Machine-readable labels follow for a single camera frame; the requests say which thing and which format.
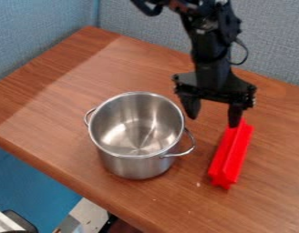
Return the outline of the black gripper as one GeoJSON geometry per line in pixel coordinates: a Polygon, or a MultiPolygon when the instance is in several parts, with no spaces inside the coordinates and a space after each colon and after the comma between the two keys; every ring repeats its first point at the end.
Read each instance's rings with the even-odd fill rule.
{"type": "Polygon", "coordinates": [[[256,87],[236,77],[225,57],[194,59],[193,63],[193,72],[172,76],[186,116],[197,118],[200,99],[227,103],[228,126],[237,127],[243,109],[253,107],[256,87]]]}

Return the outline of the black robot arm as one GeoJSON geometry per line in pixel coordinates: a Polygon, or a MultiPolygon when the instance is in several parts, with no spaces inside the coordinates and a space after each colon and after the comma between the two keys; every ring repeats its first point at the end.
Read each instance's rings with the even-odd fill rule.
{"type": "Polygon", "coordinates": [[[174,93],[185,114],[194,119],[202,99],[228,104],[228,126],[236,127],[243,111],[253,107],[256,86],[232,72],[231,45],[237,39],[241,20],[231,0],[129,0],[148,16],[164,8],[173,11],[190,39],[194,70],[172,76],[174,93]]]}

